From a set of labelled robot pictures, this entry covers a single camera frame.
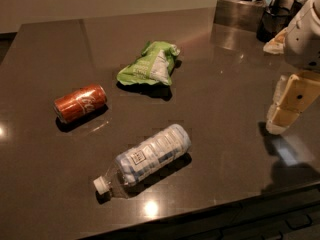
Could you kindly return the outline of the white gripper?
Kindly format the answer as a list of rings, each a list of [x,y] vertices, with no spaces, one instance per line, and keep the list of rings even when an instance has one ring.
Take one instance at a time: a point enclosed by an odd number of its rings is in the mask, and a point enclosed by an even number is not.
[[[286,131],[320,96],[320,74],[316,73],[320,71],[320,27],[311,23],[290,24],[284,56],[290,65],[310,71],[280,76],[267,113],[266,129],[273,135]]]

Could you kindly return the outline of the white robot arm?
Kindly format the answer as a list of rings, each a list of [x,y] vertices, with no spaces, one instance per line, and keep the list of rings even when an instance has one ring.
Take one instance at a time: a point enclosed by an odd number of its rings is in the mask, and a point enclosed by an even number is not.
[[[320,96],[320,0],[307,0],[290,21],[284,58],[298,72],[277,82],[266,123],[273,135],[286,131]]]

